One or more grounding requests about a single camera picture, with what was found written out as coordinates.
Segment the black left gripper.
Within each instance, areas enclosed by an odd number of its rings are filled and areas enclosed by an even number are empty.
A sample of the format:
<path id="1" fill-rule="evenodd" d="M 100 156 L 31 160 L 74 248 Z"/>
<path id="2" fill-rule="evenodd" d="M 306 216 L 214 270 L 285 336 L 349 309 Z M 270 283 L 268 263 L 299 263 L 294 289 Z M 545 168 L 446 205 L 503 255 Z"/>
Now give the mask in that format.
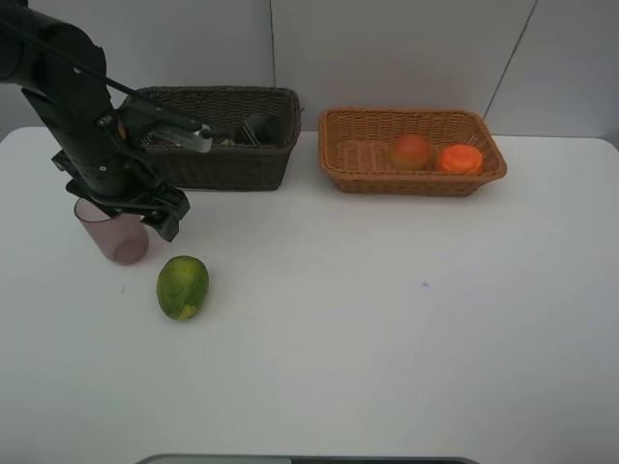
<path id="1" fill-rule="evenodd" d="M 58 110 L 50 131 L 61 147 L 52 162 L 72 178 L 67 191 L 88 198 L 107 218 L 142 215 L 163 240 L 174 240 L 189 200 L 127 139 L 117 117 L 107 113 L 95 121 Z"/>

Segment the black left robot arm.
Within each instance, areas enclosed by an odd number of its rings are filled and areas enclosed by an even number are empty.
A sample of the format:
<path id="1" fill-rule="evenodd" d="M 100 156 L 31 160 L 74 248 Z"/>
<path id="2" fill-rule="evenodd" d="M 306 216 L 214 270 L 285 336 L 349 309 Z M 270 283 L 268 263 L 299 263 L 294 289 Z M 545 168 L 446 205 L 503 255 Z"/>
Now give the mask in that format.
<path id="1" fill-rule="evenodd" d="M 1 80 L 20 87 L 61 150 L 66 189 L 111 218 L 138 215 L 170 242 L 190 209 L 144 152 L 148 132 L 197 125 L 106 75 L 103 49 L 25 1 L 1 4 Z"/>

